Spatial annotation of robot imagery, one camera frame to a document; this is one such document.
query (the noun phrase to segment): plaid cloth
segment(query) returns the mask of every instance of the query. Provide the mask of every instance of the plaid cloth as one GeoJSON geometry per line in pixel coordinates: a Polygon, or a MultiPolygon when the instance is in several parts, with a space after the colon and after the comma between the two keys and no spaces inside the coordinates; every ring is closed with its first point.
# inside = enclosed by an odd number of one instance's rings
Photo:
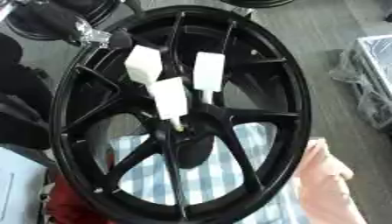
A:
{"type": "MultiPolygon", "coordinates": [[[[270,151],[275,128],[268,124],[250,123],[236,126],[234,131],[254,169],[257,169],[270,151]]],[[[121,161],[147,138],[147,135],[123,136],[113,140],[111,145],[115,149],[115,161],[121,161]]],[[[190,205],[219,198],[243,183],[240,166],[219,138],[215,138],[207,161],[191,170],[181,169],[180,176],[190,205]]],[[[149,202],[175,204],[169,173],[160,155],[149,157],[129,170],[122,177],[120,187],[149,202]]],[[[271,202],[237,223],[305,224],[309,221],[289,182],[271,202]]]]}

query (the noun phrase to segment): white plug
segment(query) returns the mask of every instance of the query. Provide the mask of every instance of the white plug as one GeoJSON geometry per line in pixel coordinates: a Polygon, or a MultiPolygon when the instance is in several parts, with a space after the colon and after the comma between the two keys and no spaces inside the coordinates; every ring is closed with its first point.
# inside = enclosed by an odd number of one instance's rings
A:
{"type": "Polygon", "coordinates": [[[221,91],[225,55],[198,52],[193,69],[193,87],[203,91],[203,102],[212,104],[214,92],[221,91]]]}
{"type": "Polygon", "coordinates": [[[188,113],[186,91],[180,77],[149,85],[161,120],[170,120],[176,131],[184,131],[179,118],[188,113]]]}
{"type": "Polygon", "coordinates": [[[134,47],[124,64],[129,77],[147,87],[157,81],[163,70],[160,51],[142,45],[134,47]]]}

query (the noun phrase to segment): gray surface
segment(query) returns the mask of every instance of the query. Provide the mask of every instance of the gray surface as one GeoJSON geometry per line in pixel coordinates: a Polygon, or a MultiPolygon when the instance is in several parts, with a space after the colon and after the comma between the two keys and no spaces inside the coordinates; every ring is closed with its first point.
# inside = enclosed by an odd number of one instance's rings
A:
{"type": "MultiPolygon", "coordinates": [[[[154,6],[150,1],[143,4],[154,6]]],[[[328,72],[339,49],[347,48],[358,37],[392,30],[392,24],[382,22],[386,5],[380,0],[297,0],[259,10],[254,16],[298,59],[311,89],[313,135],[325,137],[333,154],[355,171],[350,181],[352,194],[369,223],[390,223],[392,219],[392,146],[385,135],[358,117],[350,89],[331,80],[328,72]]],[[[115,16],[127,14],[127,10],[122,10],[115,16]]],[[[43,67],[56,81],[76,53],[74,47],[61,42],[17,39],[25,49],[24,61],[43,67]]]]}

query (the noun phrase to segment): black object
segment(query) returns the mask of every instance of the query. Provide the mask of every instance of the black object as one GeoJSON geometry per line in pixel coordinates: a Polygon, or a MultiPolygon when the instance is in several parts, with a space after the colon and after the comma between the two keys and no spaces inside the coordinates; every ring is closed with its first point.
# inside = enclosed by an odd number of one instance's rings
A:
{"type": "Polygon", "coordinates": [[[392,13],[389,13],[389,14],[385,17],[385,21],[392,23],[392,13]]]}
{"type": "Polygon", "coordinates": [[[221,0],[224,3],[232,4],[243,8],[269,8],[283,4],[288,4],[294,0],[221,0]]]}
{"type": "Polygon", "coordinates": [[[19,64],[22,59],[23,49],[15,39],[0,33],[0,47],[3,52],[0,55],[0,71],[19,64]]]}
{"type": "Polygon", "coordinates": [[[207,7],[146,11],[143,17],[126,18],[108,31],[121,29],[131,33],[137,44],[161,50],[164,72],[160,79],[183,77],[192,95],[190,113],[183,117],[187,132],[175,132],[168,122],[160,121],[145,88],[127,78],[123,62],[130,49],[84,49],[59,84],[50,122],[55,157],[75,191],[119,223],[233,223],[270,201],[297,167],[311,128],[309,92],[288,50],[248,19],[207,7]],[[199,51],[225,53],[224,85],[235,84],[259,108],[227,108],[224,93],[215,94],[215,105],[203,104],[192,90],[193,63],[199,51]],[[106,173],[91,152],[98,140],[87,132],[105,131],[93,125],[122,113],[137,117],[150,138],[106,173]],[[241,123],[277,127],[271,152],[257,171],[233,131],[241,123]],[[244,184],[222,198],[190,206],[179,182],[178,148],[210,136],[219,137],[232,152],[244,184]],[[165,158],[175,206],[153,204],[118,188],[126,171],[156,153],[165,158]]]}
{"type": "Polygon", "coordinates": [[[52,93],[35,70],[20,65],[3,70],[0,73],[0,144],[35,150],[50,148],[48,130],[43,123],[49,120],[51,102],[52,93]],[[16,96],[29,108],[9,95],[16,96]]]}
{"type": "Polygon", "coordinates": [[[74,32],[65,38],[64,33],[75,29],[72,22],[76,18],[84,18],[96,27],[111,15],[119,3],[117,0],[32,1],[18,6],[7,17],[6,23],[15,33],[27,39],[64,39],[75,44],[74,32]]]}

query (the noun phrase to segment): black wheel rim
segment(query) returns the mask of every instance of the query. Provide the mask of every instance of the black wheel rim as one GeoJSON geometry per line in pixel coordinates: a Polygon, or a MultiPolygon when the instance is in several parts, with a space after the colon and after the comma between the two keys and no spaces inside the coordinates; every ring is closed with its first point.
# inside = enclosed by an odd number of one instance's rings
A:
{"type": "Polygon", "coordinates": [[[186,68],[181,68],[178,60],[179,57],[181,58],[181,53],[176,49],[180,47],[181,35],[186,33],[184,31],[193,28],[208,35],[220,34],[219,46],[214,49],[204,49],[206,51],[224,52],[229,55],[232,43],[246,41],[253,49],[262,52],[263,59],[237,63],[232,63],[228,59],[226,71],[235,70],[242,73],[256,68],[257,71],[259,69],[265,71],[265,75],[268,75],[269,71],[278,71],[286,87],[284,91],[284,97],[287,98],[286,110],[272,112],[261,109],[225,109],[221,107],[222,95],[219,94],[214,98],[218,106],[196,103],[195,110],[191,109],[189,119],[196,117],[198,122],[207,123],[208,131],[211,131],[208,133],[219,136],[232,153],[236,154],[234,156],[242,168],[246,184],[220,199],[188,206],[183,200],[177,181],[178,165],[171,150],[172,132],[169,126],[164,122],[145,120],[140,113],[141,110],[149,113],[154,113],[155,110],[151,98],[146,96],[144,89],[136,83],[131,81],[123,83],[118,80],[124,72],[121,64],[129,51],[84,49],[67,70],[52,105],[50,125],[52,147],[59,167],[72,187],[114,221],[121,223],[238,221],[265,205],[280,190],[294,172],[304,152],[311,127],[310,98],[305,79],[291,54],[277,38],[262,27],[224,10],[176,6],[148,11],[141,18],[126,18],[108,30],[113,32],[117,29],[126,29],[134,35],[139,44],[162,49],[164,74],[184,75],[186,81],[186,76],[189,74],[186,68]],[[89,104],[84,98],[86,92],[81,91],[79,86],[89,81],[99,84],[105,90],[101,93],[101,98],[97,95],[93,97],[100,100],[91,102],[92,105],[87,106],[89,109],[76,111],[81,104],[89,104]],[[151,130],[154,138],[139,146],[142,150],[138,148],[139,150],[136,151],[141,153],[131,155],[128,162],[121,162],[112,170],[115,172],[105,175],[97,167],[91,153],[83,150],[88,147],[88,141],[83,135],[86,128],[93,123],[118,113],[133,113],[140,117],[140,120],[145,121],[146,129],[151,130]],[[241,144],[238,144],[238,139],[233,136],[233,129],[229,124],[265,121],[272,121],[279,127],[279,131],[267,160],[257,171],[253,171],[249,168],[249,161],[244,157],[241,144]],[[155,135],[156,130],[164,134],[155,135]],[[177,196],[176,206],[153,204],[116,189],[116,181],[119,177],[138,160],[154,153],[162,153],[168,164],[173,191],[177,196]]]}
{"type": "Polygon", "coordinates": [[[288,4],[293,0],[222,0],[227,4],[232,4],[244,8],[269,8],[283,4],[288,4]]]}

